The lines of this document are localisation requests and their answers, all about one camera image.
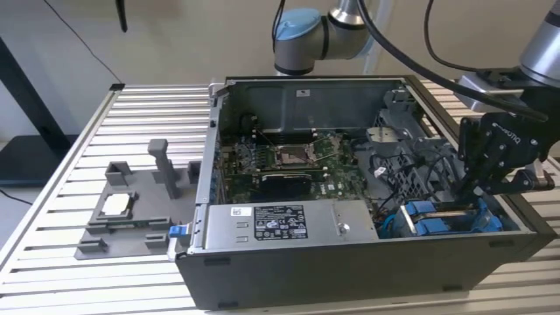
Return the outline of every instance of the black cable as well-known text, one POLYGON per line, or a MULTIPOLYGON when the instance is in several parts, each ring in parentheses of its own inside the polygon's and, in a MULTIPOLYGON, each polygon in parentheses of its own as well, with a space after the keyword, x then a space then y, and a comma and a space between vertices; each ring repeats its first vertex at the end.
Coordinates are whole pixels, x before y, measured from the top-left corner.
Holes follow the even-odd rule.
POLYGON ((436 193, 432 190, 428 189, 428 181, 430 181, 430 177, 432 176, 432 173, 436 169, 438 162, 440 162, 444 158, 446 158, 446 156, 442 155, 439 158, 435 159, 432 164, 428 166, 427 178, 424 179, 424 186, 427 187, 428 193, 436 201, 439 201, 439 198, 436 196, 436 193))
POLYGON ((432 56, 434 60, 436 60, 440 64, 443 64, 444 66, 447 66, 450 68, 463 70, 463 71, 476 72, 476 71, 479 71, 478 68, 462 66, 460 64, 454 64, 454 63, 443 60, 435 52, 435 49, 432 47, 432 41, 430 40, 430 15, 432 13, 434 4, 435 4, 435 0, 430 0, 428 1, 428 6, 427 6, 427 13, 424 15, 424 42, 427 43, 430 56, 432 56))
POLYGON ((442 85, 446 89, 483 102, 484 104, 494 106, 496 108, 500 108, 502 110, 511 112, 514 114, 518 114, 520 116, 526 116, 531 119, 535 119, 538 121, 547 121, 548 116, 536 110, 532 110, 530 107, 520 106, 518 104, 514 104, 512 102, 507 102, 504 100, 500 100, 495 97, 491 97, 459 84, 456 84, 454 81, 450 81, 444 77, 442 77, 438 73, 432 72, 430 69, 423 67, 416 61, 408 57, 404 52, 399 50, 399 48, 395 47, 395 45, 390 42, 390 40, 383 36, 382 32, 379 31, 374 21, 371 20, 370 14, 368 14, 368 8, 364 4, 364 0, 358 0, 358 9, 360 11, 362 19, 364 20, 366 27, 368 28, 368 31, 379 43, 382 47, 390 52, 390 54, 400 61, 403 64, 411 68, 412 71, 415 71, 419 75, 426 77, 430 81, 434 83, 442 85))
POLYGON ((279 26, 282 15, 284 13, 284 5, 287 4, 287 0, 280 0, 279 9, 276 10, 276 15, 272 21, 272 51, 276 49, 276 34, 279 33, 279 26))
POLYGON ((28 205, 32 205, 32 203, 31 202, 28 202, 28 201, 26 201, 26 200, 23 200, 23 199, 19 199, 19 198, 16 198, 16 197, 14 197, 14 196, 11 196, 11 195, 8 195, 8 193, 6 192, 6 191, 3 191, 2 189, 0 189, 0 194, 3 194, 4 196, 7 196, 10 199, 12 199, 12 200, 16 200, 16 201, 19 201, 19 202, 23 202, 23 203, 26 203, 26 204, 28 204, 28 205))
POLYGON ((86 48, 88 49, 91 55, 94 56, 95 59, 98 59, 99 63, 106 67, 106 69, 111 72, 111 74, 114 75, 116 81, 119 81, 119 83, 123 83, 123 81, 119 79, 119 77, 116 76, 114 70, 111 70, 111 68, 106 65, 106 63, 102 61, 102 59, 96 56, 96 54, 94 53, 94 51, 91 50, 88 44, 86 43, 86 41, 83 40, 83 38, 80 37, 80 35, 78 34, 78 32, 74 30, 72 26, 67 23, 67 21, 64 20, 64 18, 60 16, 59 12, 55 10, 55 8, 52 7, 52 5, 50 4, 48 0, 43 0, 43 2, 48 5, 48 7, 51 8, 52 12, 56 14, 56 16, 59 17, 59 19, 63 21, 63 23, 66 24, 66 26, 68 27, 68 29, 72 31, 74 35, 76 35, 78 39, 82 41, 82 44, 84 44, 86 48))
POLYGON ((383 209, 383 206, 388 203, 388 201, 390 201, 391 199, 394 199, 394 198, 395 198, 395 195, 396 195, 398 193, 399 193, 399 190, 394 190, 394 192, 391 193, 391 195, 388 195, 388 197, 387 197, 386 201, 383 201, 382 205, 379 206, 379 209, 383 209))

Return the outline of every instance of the blue tab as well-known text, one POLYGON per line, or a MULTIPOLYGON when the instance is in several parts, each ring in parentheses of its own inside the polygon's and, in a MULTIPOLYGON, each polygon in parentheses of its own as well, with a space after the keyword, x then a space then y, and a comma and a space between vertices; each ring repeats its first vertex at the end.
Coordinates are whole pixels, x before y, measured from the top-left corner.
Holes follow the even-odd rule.
POLYGON ((174 225, 170 228, 170 237, 171 238, 180 238, 182 236, 187 235, 187 227, 183 225, 174 225))

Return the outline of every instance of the metal slats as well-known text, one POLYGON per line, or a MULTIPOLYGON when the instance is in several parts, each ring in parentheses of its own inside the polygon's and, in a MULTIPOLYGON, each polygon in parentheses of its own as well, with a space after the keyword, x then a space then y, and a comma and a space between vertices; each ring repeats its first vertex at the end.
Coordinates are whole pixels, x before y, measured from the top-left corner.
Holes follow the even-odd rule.
MULTIPOLYGON (((450 91, 434 83, 426 84, 456 120, 479 115, 450 91)), ((154 158, 146 153, 147 144, 154 138, 166 138, 174 164, 187 166, 190 160, 203 155, 208 112, 207 86, 138 86, 122 91, 112 107, 102 113, 104 120, 90 135, 64 181, 48 197, 0 273, 3 314, 203 315, 166 255, 78 261, 74 254, 106 185, 107 163, 127 160, 134 170, 155 169, 154 158)), ((560 174, 556 162, 547 166, 560 174)), ((559 192, 526 195, 558 230, 559 192)), ((468 295, 396 297, 251 312, 552 315, 560 311, 559 283, 560 240, 555 240, 528 262, 502 266, 468 295)))

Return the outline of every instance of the gray wall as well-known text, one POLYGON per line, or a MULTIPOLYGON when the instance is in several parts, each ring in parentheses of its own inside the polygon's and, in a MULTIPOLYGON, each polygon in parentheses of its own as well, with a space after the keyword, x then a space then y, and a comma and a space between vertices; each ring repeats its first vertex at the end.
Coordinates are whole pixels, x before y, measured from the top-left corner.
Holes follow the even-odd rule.
MULTIPOLYGON (((130 84, 207 83, 227 75, 274 73, 271 21, 279 0, 127 1, 122 33, 114 0, 50 0, 118 76, 130 84)), ((335 0, 288 0, 327 12, 335 0)), ((434 45, 440 55, 472 66, 518 60, 554 0, 436 0, 434 45)), ((387 34, 444 75, 422 39, 427 0, 395 0, 387 34)), ((0 36, 67 133, 79 133, 115 79, 40 0, 0 1, 0 36)), ((363 60, 318 62, 316 74, 360 74, 363 60)), ((410 73, 386 52, 379 74, 410 73)), ((35 134, 0 87, 0 141, 35 134)))
MULTIPOLYGON (((128 0, 122 33, 115 0, 50 0, 128 84, 208 83, 227 75, 274 75, 271 23, 278 0, 128 0)), ((327 12, 335 1, 288 0, 327 12)), ((40 0, 0 1, 0 36, 67 133, 79 133, 111 74, 40 0)), ((318 64, 316 74, 359 74, 362 60, 318 64)), ((0 90, 0 140, 35 133, 0 90)))
MULTIPOLYGON (((435 0, 431 40, 438 55, 475 67, 512 67, 555 0, 435 0)), ((420 64, 450 78, 460 71, 438 64, 424 45, 423 23, 428 0, 395 0, 386 35, 420 64)), ((383 51, 378 74, 411 70, 383 51)))

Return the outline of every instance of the power supply label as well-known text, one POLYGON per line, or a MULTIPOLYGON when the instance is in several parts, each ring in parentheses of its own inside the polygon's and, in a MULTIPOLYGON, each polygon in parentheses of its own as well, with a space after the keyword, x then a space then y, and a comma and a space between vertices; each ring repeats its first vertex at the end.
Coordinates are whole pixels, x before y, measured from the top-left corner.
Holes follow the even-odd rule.
POLYGON ((255 207, 255 238, 259 241, 307 238, 303 205, 255 207))

